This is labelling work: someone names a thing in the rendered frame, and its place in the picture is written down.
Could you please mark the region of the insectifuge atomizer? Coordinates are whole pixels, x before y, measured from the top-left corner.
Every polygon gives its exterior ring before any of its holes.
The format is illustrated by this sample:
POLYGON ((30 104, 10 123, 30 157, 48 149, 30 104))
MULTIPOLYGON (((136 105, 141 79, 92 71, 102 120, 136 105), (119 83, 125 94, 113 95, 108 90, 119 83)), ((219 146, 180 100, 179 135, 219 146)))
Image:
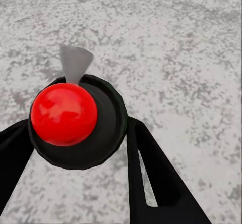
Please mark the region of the insectifuge atomizer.
POLYGON ((83 171, 119 150, 128 114, 109 82, 85 74, 93 53, 77 46, 63 46, 58 53, 65 76, 50 83, 31 105, 29 136, 51 165, 83 171))

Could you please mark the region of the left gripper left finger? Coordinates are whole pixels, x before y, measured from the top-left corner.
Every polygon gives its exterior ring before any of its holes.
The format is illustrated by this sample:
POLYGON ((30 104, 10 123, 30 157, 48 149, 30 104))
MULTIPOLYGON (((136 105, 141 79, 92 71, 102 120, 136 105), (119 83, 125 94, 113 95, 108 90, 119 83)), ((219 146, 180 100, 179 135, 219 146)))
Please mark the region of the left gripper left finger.
POLYGON ((0 132, 0 216, 34 150, 28 119, 0 132))

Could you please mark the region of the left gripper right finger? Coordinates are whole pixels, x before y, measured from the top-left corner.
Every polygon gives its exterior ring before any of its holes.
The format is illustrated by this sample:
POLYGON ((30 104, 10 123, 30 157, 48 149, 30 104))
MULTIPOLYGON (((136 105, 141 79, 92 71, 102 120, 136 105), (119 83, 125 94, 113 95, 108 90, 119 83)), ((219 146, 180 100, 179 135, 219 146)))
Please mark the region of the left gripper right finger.
POLYGON ((126 135, 130 224, 211 224, 146 125, 128 116, 126 135), (156 207, 146 204, 138 150, 156 207))

